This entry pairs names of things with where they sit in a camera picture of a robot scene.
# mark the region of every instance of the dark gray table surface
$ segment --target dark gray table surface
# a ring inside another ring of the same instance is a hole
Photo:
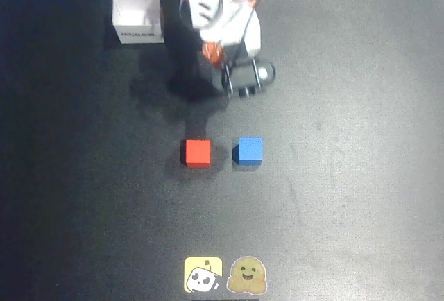
[[[170,95],[162,46],[108,43],[111,2],[0,0],[8,300],[233,299],[185,293],[184,261],[226,280],[246,255],[263,301],[444,300],[444,0],[264,1],[277,80],[225,106]]]

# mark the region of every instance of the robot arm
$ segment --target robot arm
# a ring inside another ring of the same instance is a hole
[[[181,0],[189,6],[191,28],[199,31],[202,53],[214,67],[213,84],[228,95],[261,89],[275,77],[272,64],[259,65],[261,28],[256,6],[261,0]]]

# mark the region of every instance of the foam cube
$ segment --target foam cube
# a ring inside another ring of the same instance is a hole
[[[189,168],[209,168],[211,166],[211,141],[187,140],[185,162]]]
[[[239,165],[259,166],[262,163],[262,138],[239,138]]]

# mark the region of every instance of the white cardboard box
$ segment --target white cardboard box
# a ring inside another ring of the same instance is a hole
[[[164,43],[160,0],[112,0],[112,25],[122,44]]]

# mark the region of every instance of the black cable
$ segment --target black cable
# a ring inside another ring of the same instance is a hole
[[[253,15],[255,14],[255,11],[256,11],[256,8],[257,8],[258,4],[259,4],[259,0],[256,0],[255,5],[253,6],[253,9],[251,10],[250,17],[248,18],[247,24],[245,26],[244,33],[242,35],[241,41],[239,43],[239,46],[237,47],[236,53],[234,54],[231,62],[229,62],[229,64],[227,65],[227,68],[228,68],[227,75],[228,75],[228,77],[230,77],[231,71],[236,66],[236,61],[239,58],[239,55],[240,55],[241,50],[242,50],[242,45],[245,42],[245,36],[247,35],[248,26],[250,25],[251,19],[253,18]]]

